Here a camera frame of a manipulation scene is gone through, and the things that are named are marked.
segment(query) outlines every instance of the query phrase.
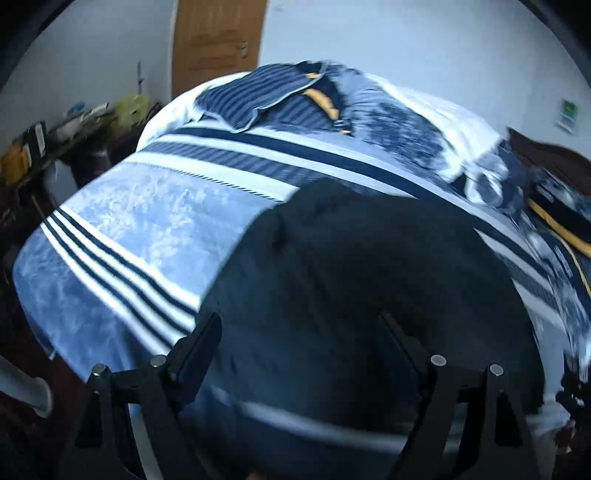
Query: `striped bedsheet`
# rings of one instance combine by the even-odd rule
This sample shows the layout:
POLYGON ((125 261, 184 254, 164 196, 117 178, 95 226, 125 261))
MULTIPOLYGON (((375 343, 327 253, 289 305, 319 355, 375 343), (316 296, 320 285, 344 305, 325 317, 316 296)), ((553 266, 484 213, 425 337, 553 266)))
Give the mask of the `striped bedsheet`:
POLYGON ((207 119, 163 135, 96 179, 33 233, 14 268, 40 342, 87 378, 98 362, 136 368, 194 327, 200 299, 250 222, 299 187, 331 177, 364 193, 437 202, 464 216, 507 266, 538 336, 547 430, 569 346, 559 301, 512 222, 429 173, 332 132, 259 127, 232 134, 207 119))

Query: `dark fabric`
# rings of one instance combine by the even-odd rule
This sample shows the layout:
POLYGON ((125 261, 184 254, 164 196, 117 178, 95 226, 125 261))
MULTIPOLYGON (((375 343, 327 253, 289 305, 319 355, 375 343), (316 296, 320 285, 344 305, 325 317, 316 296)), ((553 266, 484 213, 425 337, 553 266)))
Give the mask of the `dark fabric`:
POLYGON ((207 388, 180 418, 187 438, 225 480, 243 480, 251 472, 305 480, 384 480, 398 459, 395 453, 331 445, 276 429, 242 414, 239 405, 220 402, 207 388))
POLYGON ((430 202, 361 196, 331 180, 258 217, 203 303, 224 333, 207 381, 233 398, 388 430, 405 396, 373 322, 389 312, 455 364, 501 364, 532 413, 544 373, 506 266, 430 202))
POLYGON ((566 206, 544 186, 536 184, 531 189, 530 200, 539 205, 560 226, 576 235, 583 242, 591 243, 591 222, 579 212, 575 212, 566 206))

